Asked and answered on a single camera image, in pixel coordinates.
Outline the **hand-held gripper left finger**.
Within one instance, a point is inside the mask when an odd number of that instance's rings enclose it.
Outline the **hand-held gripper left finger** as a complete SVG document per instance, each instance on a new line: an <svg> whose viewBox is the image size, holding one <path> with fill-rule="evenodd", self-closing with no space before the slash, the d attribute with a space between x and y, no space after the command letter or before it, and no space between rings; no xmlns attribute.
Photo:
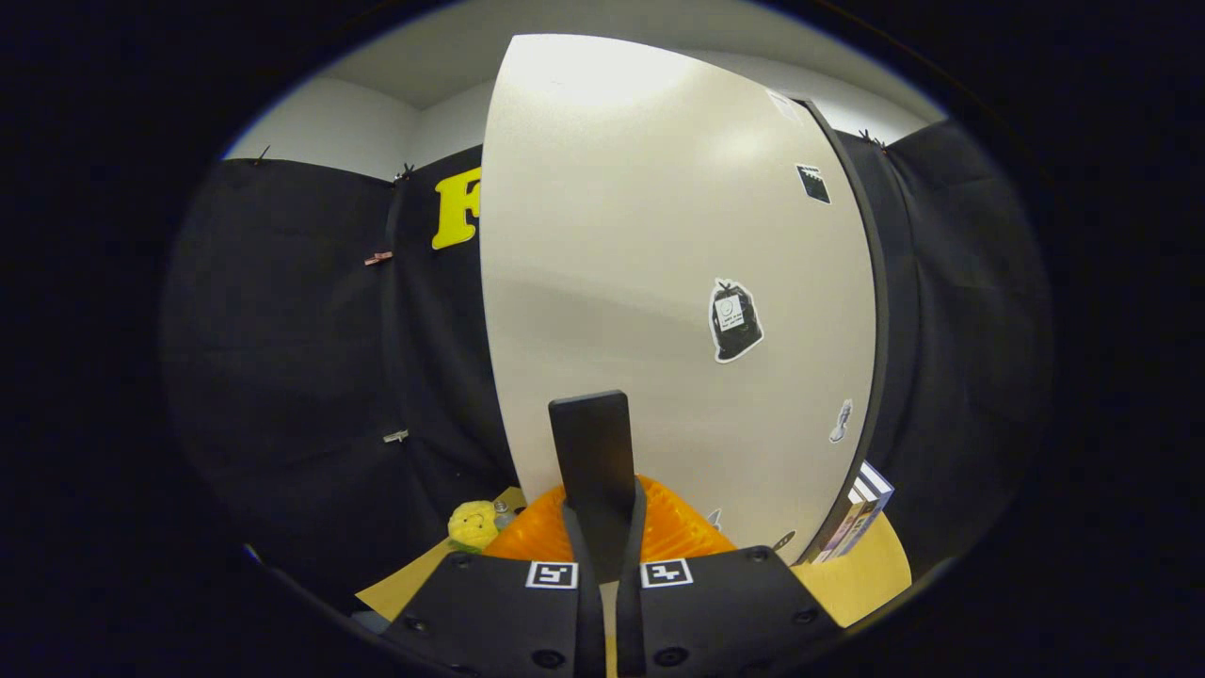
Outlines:
<svg viewBox="0 0 1205 678"><path fill-rule="evenodd" d="M600 677L602 600L562 488L505 527L486 505L380 592L380 639L433 677Z"/></svg>

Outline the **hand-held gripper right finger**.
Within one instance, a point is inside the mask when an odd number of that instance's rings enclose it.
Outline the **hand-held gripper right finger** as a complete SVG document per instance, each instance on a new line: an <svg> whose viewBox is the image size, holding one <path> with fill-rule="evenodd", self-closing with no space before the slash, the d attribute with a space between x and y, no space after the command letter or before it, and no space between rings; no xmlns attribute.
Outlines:
<svg viewBox="0 0 1205 678"><path fill-rule="evenodd" d="M769 546L643 558L653 514L637 479L617 586L619 677L800 677L844 639Z"/></svg>

